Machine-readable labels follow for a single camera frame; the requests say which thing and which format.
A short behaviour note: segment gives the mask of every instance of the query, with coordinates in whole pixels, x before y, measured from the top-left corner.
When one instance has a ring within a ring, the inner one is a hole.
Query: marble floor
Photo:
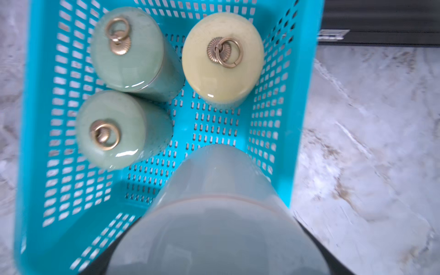
[[[12,259],[27,0],[0,9],[0,274]],[[293,215],[358,275],[440,273],[440,49],[316,53]]]

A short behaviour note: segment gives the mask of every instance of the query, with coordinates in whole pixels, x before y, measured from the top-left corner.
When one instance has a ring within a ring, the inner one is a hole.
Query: ceramic canister
[[[179,165],[117,244],[106,275],[128,274],[331,273],[252,159],[215,144]]]
[[[159,26],[134,7],[109,11],[96,24],[93,66],[107,87],[165,102],[182,89],[182,62]]]
[[[81,153],[96,166],[113,170],[163,151],[172,137],[172,123],[154,104],[108,90],[83,103],[76,132]]]
[[[260,78],[264,48],[246,18],[216,13],[197,23],[183,46],[182,65],[190,86],[220,109],[240,105]]]

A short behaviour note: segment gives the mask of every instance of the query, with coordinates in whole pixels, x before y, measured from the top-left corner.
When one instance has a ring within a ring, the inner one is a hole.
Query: green ceramic canister
[[[166,102],[185,82],[177,53],[140,9],[121,7],[105,14],[95,26],[90,48],[96,73],[113,90]]]
[[[154,104],[107,90],[83,103],[76,132],[81,153],[96,166],[113,170],[163,151],[172,137],[172,123]]]

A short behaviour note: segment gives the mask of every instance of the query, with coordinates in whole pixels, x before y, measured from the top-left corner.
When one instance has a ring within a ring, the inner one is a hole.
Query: blue plastic basket
[[[265,65],[235,111],[210,108],[185,85],[163,105],[174,124],[169,147],[108,172],[78,151],[74,126],[83,101],[105,89],[89,56],[93,27],[122,6],[152,15],[179,54],[203,17],[241,14],[263,37]],[[83,270],[145,213],[187,154],[204,145],[247,152],[289,205],[322,8],[323,0],[32,1],[15,225],[21,273]]]

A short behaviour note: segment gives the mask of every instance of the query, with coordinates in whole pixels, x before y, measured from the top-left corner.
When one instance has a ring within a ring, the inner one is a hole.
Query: dark cabinet
[[[349,30],[322,44],[440,46],[440,0],[326,0],[321,29]]]

